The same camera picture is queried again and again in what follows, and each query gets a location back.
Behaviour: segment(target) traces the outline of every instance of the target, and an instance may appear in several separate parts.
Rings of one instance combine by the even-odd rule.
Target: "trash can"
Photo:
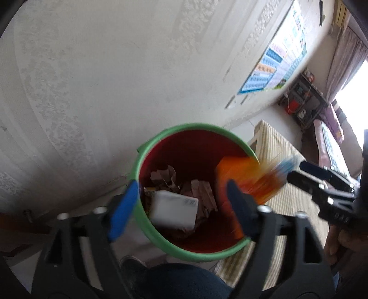
[[[215,198],[215,169],[224,156],[251,156],[256,159],[252,149],[236,135],[224,128],[202,123],[166,129],[140,146],[138,152],[130,179],[139,181],[140,186],[151,184],[152,171],[171,165],[176,171],[177,182],[208,181]],[[146,215],[140,195],[134,215],[138,226],[153,244],[185,261],[219,260],[233,255],[250,242],[249,238],[233,239],[229,220],[221,211],[212,212],[208,220],[184,240],[164,238],[157,231]]]

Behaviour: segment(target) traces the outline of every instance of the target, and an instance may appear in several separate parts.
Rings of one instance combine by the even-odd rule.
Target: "green rim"
[[[153,137],[152,139],[150,139],[149,141],[147,141],[138,148],[139,155],[135,160],[129,178],[139,181],[139,171],[141,169],[141,166],[150,150],[159,141],[163,140],[164,138],[172,134],[186,130],[206,130],[223,135],[232,140],[233,142],[235,142],[237,145],[239,145],[248,156],[257,159],[252,149],[245,142],[243,142],[239,137],[237,137],[230,131],[225,130],[224,128],[203,123],[182,124],[162,131],[161,133],[159,133],[158,135],[156,135],[155,137]],[[152,225],[151,221],[148,219],[146,215],[146,212],[143,209],[143,205],[139,194],[137,204],[134,209],[134,215],[138,226],[142,229],[143,233],[150,239],[150,241],[153,244],[155,244],[158,248],[160,248],[167,254],[185,261],[206,262],[206,261],[220,260],[235,254],[250,242],[250,238],[243,238],[233,247],[230,247],[222,251],[214,253],[191,252],[170,243],[155,229],[155,227]]]

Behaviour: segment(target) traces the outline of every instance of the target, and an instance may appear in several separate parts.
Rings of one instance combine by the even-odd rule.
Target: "hand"
[[[346,230],[341,230],[335,225],[331,225],[323,249],[330,265],[337,262],[336,252],[340,245],[350,248],[352,251],[368,249],[368,236],[366,234],[351,233]]]

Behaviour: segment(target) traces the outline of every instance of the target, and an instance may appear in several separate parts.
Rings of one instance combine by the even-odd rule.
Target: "jeans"
[[[215,274],[187,264],[162,264],[147,269],[134,285],[144,299],[226,299],[232,291]]]

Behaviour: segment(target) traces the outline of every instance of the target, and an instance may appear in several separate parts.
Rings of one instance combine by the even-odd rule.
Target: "curtain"
[[[347,27],[337,43],[327,78],[326,98],[331,103],[336,94],[354,77],[368,57],[368,49],[362,40]]]

